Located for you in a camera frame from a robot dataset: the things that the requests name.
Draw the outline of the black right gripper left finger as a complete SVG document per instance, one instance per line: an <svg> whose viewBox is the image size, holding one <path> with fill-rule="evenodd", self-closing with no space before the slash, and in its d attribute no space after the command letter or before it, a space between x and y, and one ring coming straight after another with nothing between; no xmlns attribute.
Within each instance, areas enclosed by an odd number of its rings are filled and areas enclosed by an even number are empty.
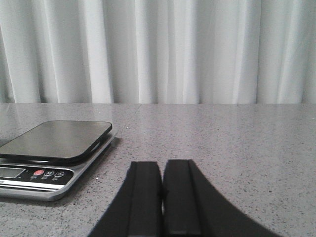
<svg viewBox="0 0 316 237"><path fill-rule="evenodd" d="M161 237L162 182L153 161L133 161L90 237Z"/></svg>

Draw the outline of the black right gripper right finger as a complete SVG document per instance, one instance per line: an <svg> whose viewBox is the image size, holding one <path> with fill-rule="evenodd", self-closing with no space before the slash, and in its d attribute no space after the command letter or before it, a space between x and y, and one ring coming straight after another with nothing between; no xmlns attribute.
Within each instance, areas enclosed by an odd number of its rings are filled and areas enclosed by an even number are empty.
<svg viewBox="0 0 316 237"><path fill-rule="evenodd" d="M167 237L275 237L232 205L193 160L169 160L163 178Z"/></svg>

